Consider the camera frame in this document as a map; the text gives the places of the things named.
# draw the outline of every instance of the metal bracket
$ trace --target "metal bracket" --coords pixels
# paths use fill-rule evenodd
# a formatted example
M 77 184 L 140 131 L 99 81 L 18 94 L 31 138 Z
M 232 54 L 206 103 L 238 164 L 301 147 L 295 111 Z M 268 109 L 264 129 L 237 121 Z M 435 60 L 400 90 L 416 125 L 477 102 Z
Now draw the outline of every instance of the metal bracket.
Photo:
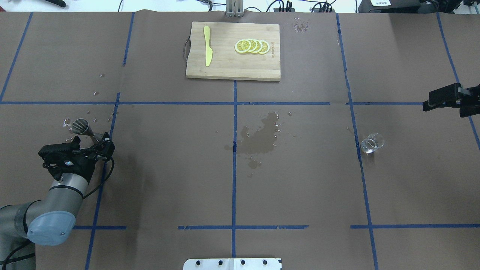
M 227 0 L 227 17 L 243 17 L 243 0 Z
M 279 258 L 218 258 L 189 259 L 183 270 L 281 270 Z

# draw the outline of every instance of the clear plastic cup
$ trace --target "clear plastic cup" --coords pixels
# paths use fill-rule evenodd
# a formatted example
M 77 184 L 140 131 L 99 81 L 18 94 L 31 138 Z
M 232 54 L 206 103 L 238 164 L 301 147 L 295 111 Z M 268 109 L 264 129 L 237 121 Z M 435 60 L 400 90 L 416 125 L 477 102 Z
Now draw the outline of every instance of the clear plastic cup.
M 360 149 L 367 153 L 373 153 L 376 150 L 382 148 L 385 144 L 385 139 L 381 134 L 372 133 L 368 135 L 362 142 L 360 142 Z

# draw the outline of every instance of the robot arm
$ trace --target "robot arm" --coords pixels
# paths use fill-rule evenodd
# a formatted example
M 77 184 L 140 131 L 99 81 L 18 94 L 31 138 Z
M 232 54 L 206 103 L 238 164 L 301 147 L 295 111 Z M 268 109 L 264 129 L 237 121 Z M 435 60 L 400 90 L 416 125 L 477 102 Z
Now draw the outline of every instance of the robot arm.
M 71 143 L 47 145 L 39 151 L 54 181 L 43 201 L 0 207 L 0 265 L 2 269 L 35 269 L 35 244 L 59 245 L 72 231 L 98 160 L 111 160 L 115 146 L 108 133 L 96 144 L 80 149 Z M 15 256 L 4 260 L 18 247 Z

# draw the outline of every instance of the blue joint cap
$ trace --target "blue joint cap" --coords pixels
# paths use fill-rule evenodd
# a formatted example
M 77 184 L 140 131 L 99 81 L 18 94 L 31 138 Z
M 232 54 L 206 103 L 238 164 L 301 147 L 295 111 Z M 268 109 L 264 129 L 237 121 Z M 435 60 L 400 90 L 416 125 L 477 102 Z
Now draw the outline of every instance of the blue joint cap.
M 28 239 L 39 245 L 60 245 L 67 240 L 75 221 L 75 216 L 66 211 L 42 214 L 28 226 Z

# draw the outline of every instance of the white metal plate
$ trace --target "white metal plate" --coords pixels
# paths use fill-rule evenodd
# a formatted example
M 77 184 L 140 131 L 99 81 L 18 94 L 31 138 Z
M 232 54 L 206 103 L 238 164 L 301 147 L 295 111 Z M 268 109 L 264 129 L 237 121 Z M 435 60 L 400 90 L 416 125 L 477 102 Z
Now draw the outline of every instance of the white metal plate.
M 279 258 L 189 259 L 183 270 L 281 270 Z

